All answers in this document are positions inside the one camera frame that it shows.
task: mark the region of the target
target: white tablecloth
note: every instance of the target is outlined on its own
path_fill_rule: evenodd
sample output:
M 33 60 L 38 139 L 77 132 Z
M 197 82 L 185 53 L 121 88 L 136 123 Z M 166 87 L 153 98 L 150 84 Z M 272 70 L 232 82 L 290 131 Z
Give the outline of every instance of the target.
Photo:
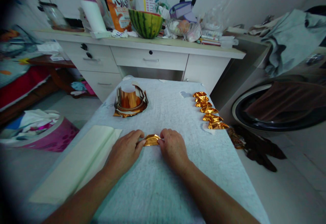
M 261 223 L 269 223 L 227 132 L 209 130 L 208 122 L 202 120 L 204 114 L 195 107 L 192 95 L 198 91 L 206 91 L 205 87 L 200 83 L 133 77 L 125 77 L 118 87 L 122 86 L 126 90 L 124 87 L 131 86 L 132 81 L 137 81 L 147 92 L 148 107 L 133 117 L 113 117 L 116 95 L 114 90 L 43 180 L 93 125 L 122 129 L 121 136 L 136 129 L 143 130 L 147 135 L 159 134 L 163 128 L 172 128 L 183 136 L 190 160 L 204 174 Z M 23 214 L 31 222 L 44 220 L 57 207 L 28 202 L 24 202 L 22 206 Z M 99 223 L 204 223 L 182 182 L 165 164 L 159 146 L 145 147 L 142 150 L 134 166 L 106 197 L 94 220 Z

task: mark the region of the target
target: watermelon half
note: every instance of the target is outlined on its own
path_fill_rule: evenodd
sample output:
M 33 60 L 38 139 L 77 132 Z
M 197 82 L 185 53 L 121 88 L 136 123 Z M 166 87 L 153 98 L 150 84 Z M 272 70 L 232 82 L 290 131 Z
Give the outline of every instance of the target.
M 159 34 L 163 23 L 160 15 L 132 9 L 128 9 L 128 12 L 132 26 L 141 37 L 153 39 Z

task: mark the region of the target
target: gold paper ingot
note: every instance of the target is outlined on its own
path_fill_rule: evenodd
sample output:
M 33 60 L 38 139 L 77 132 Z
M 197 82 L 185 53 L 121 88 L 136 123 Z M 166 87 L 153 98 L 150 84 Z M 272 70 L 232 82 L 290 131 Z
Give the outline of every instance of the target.
M 159 143 L 157 142 L 158 139 L 161 139 L 158 135 L 148 135 L 147 137 L 144 138 L 146 140 L 144 147 L 145 146 L 157 146 Z
M 136 96 L 136 91 L 125 92 L 121 90 L 121 107 L 122 108 L 135 108 L 140 105 L 142 101 L 140 97 Z
M 193 94 L 193 97 L 201 97 L 201 96 L 206 96 L 207 94 L 203 91 L 196 92 Z
M 137 82 L 132 82 L 135 91 L 125 92 L 119 87 L 115 97 L 115 112 L 113 116 L 131 117 L 141 113 L 148 105 L 146 91 L 143 91 Z
M 223 119 L 219 116 L 213 115 L 213 114 L 205 114 L 203 121 L 210 121 L 210 122 L 220 122 Z
M 211 130 L 222 130 L 227 128 L 229 128 L 229 126 L 223 122 L 210 122 L 208 125 L 208 129 Z
M 195 102 L 207 102 L 207 101 L 209 101 L 209 99 L 206 96 L 197 97 L 195 100 Z
M 218 110 L 212 107 L 203 107 L 200 110 L 202 113 L 206 113 L 206 114 L 217 114 Z
M 211 107 L 212 104 L 210 102 L 198 102 L 196 103 L 196 107 Z

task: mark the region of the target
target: glass jar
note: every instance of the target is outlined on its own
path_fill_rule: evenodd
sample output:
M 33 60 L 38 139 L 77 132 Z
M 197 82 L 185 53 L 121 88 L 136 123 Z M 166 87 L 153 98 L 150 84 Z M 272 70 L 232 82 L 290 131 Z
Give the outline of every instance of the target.
M 40 2 L 40 5 L 44 9 L 44 12 L 50 20 L 52 28 L 70 28 L 69 24 L 65 20 L 63 14 L 59 11 L 58 6 L 53 3 Z

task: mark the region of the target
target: white bottle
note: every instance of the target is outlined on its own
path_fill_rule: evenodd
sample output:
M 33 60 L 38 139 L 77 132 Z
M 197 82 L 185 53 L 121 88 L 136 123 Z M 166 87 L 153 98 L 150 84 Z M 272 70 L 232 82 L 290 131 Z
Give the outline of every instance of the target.
M 106 32 L 105 24 L 96 0 L 81 0 L 81 6 L 93 32 Z

